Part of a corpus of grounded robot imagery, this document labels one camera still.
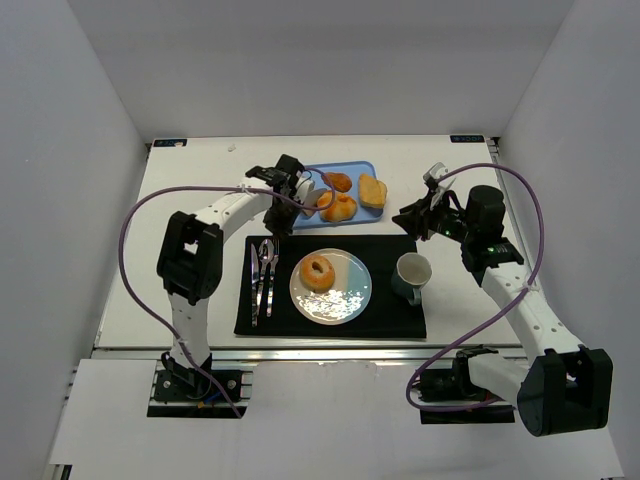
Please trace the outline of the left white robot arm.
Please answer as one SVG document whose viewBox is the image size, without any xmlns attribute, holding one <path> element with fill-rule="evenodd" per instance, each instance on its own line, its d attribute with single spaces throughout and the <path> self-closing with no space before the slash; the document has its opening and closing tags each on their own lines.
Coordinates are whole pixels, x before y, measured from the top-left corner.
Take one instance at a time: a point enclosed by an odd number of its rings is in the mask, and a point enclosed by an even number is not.
<svg viewBox="0 0 640 480">
<path fill-rule="evenodd" d="M 273 236 L 290 235 L 312 189 L 302 179 L 304 170 L 298 159 L 283 154 L 274 167 L 248 170 L 234 190 L 213 204 L 169 218 L 157 273 L 179 338 L 163 359 L 167 370 L 186 378 L 210 367 L 208 302 L 222 278 L 224 243 L 260 213 Z"/>
</svg>

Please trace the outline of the round orange striped bun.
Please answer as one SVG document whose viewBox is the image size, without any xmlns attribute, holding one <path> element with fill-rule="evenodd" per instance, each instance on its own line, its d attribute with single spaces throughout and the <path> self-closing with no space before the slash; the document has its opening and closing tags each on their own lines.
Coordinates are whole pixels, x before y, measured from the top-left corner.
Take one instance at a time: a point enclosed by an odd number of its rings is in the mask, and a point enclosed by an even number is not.
<svg viewBox="0 0 640 480">
<path fill-rule="evenodd" d="M 332 203 L 330 208 L 326 208 L 331 203 L 333 194 L 331 191 L 326 191 L 317 200 L 316 206 L 318 208 L 323 207 L 323 210 L 319 211 L 321 219 L 325 222 L 338 223 L 342 221 L 351 220 L 357 213 L 357 202 L 346 193 L 337 192 L 336 199 Z"/>
</svg>

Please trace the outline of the glazed ring donut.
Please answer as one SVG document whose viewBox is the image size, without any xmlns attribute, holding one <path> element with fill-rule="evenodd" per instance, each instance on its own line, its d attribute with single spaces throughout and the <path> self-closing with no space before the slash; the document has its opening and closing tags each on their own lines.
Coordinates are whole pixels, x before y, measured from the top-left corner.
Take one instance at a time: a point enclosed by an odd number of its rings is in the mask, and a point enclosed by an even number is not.
<svg viewBox="0 0 640 480">
<path fill-rule="evenodd" d="M 332 263 L 323 255 L 308 255 L 301 261 L 299 276 L 302 284 L 311 291 L 329 290 L 335 282 Z"/>
</svg>

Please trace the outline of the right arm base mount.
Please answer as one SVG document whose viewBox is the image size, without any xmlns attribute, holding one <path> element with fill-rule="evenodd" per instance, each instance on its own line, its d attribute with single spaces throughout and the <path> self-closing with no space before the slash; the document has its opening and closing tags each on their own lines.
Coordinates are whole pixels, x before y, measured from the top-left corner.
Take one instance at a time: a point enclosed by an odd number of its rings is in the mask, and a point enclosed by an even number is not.
<svg viewBox="0 0 640 480">
<path fill-rule="evenodd" d="M 488 401 L 492 394 L 474 386 L 469 380 L 468 360 L 480 354 L 498 354 L 498 350 L 485 346 L 465 348 L 456 353 L 448 369 L 428 369 L 412 382 L 412 392 L 423 403 L 458 402 L 474 404 Z M 508 424 L 514 423 L 514 409 L 491 404 L 478 409 L 458 412 L 420 412 L 423 425 Z"/>
</svg>

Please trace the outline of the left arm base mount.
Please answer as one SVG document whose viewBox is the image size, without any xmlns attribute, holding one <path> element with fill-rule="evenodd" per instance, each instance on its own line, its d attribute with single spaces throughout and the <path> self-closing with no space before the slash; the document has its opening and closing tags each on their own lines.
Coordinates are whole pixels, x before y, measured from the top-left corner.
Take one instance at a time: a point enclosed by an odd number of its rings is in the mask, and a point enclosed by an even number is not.
<svg viewBox="0 0 640 480">
<path fill-rule="evenodd" d="M 176 364 L 168 352 L 158 362 L 149 395 L 148 418 L 240 419 L 251 395 L 252 372 L 231 367 L 203 376 Z"/>
</svg>

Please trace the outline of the metal spatula wooden handle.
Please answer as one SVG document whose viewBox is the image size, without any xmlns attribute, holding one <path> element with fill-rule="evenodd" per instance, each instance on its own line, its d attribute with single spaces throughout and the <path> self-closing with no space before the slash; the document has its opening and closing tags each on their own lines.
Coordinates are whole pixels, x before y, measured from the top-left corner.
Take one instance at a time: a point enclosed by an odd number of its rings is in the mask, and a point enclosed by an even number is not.
<svg viewBox="0 0 640 480">
<path fill-rule="evenodd" d="M 318 199 L 327 192 L 326 188 L 309 191 L 302 203 L 302 213 L 305 217 L 312 217 L 316 213 Z"/>
</svg>

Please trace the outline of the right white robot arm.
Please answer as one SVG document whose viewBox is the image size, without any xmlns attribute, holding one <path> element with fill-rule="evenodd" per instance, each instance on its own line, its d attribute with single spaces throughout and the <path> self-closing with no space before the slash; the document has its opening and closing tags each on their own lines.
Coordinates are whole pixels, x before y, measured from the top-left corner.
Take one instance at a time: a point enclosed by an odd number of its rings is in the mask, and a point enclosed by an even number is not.
<svg viewBox="0 0 640 480">
<path fill-rule="evenodd" d="M 497 397 L 537 437 L 603 428 L 613 362 L 604 350 L 586 347 L 528 284 L 523 257 L 503 235 L 505 214 L 504 195 L 495 187 L 473 187 L 461 205 L 454 193 L 433 186 L 392 219 L 415 240 L 440 234 L 459 243 L 465 269 L 503 310 L 528 361 L 521 367 L 491 347 L 461 349 L 447 375 L 420 374 L 420 398 Z"/>
</svg>

